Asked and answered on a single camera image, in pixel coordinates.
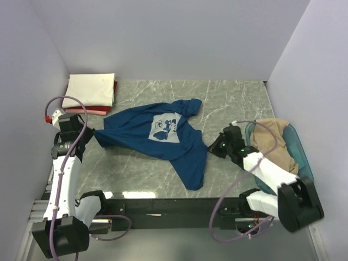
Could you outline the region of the blue printed t shirt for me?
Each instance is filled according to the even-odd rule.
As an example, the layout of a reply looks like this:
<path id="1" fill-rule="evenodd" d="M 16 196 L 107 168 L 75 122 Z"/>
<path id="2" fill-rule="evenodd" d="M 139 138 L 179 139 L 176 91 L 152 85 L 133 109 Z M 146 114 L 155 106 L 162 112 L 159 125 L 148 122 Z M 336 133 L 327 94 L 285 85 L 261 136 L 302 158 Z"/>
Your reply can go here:
<path id="1" fill-rule="evenodd" d="M 188 190 L 203 187 L 208 147 L 188 119 L 201 100 L 177 100 L 129 108 L 106 117 L 94 136 L 101 147 L 120 146 L 168 160 Z"/>

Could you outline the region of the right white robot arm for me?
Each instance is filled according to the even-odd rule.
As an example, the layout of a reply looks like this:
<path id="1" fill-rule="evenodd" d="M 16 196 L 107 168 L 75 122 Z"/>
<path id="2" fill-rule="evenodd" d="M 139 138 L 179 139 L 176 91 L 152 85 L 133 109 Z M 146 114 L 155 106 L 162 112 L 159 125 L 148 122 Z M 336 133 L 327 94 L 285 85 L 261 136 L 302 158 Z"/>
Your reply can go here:
<path id="1" fill-rule="evenodd" d="M 209 151 L 219 158 L 230 157 L 241 169 L 253 174 L 272 191 L 251 189 L 240 194 L 232 214 L 250 217 L 259 212 L 280 220 L 289 232 L 296 232 L 324 218 L 314 182 L 297 177 L 268 160 L 253 146 L 247 146 L 238 126 L 224 128 Z"/>

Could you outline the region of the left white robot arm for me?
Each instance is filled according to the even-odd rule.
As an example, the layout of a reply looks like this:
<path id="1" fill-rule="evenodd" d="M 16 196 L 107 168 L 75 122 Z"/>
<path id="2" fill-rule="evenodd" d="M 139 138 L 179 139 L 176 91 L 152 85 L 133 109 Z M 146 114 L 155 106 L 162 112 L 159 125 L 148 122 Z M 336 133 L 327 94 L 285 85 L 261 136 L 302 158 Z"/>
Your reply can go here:
<path id="1" fill-rule="evenodd" d="M 35 223 L 32 230 L 46 258 L 86 251 L 94 217 L 101 219 L 109 211 L 101 190 L 84 193 L 79 205 L 75 205 L 85 145 L 93 137 L 94 130 L 87 127 L 78 114 L 54 113 L 52 122 L 59 128 L 51 149 L 52 188 L 43 219 Z"/>

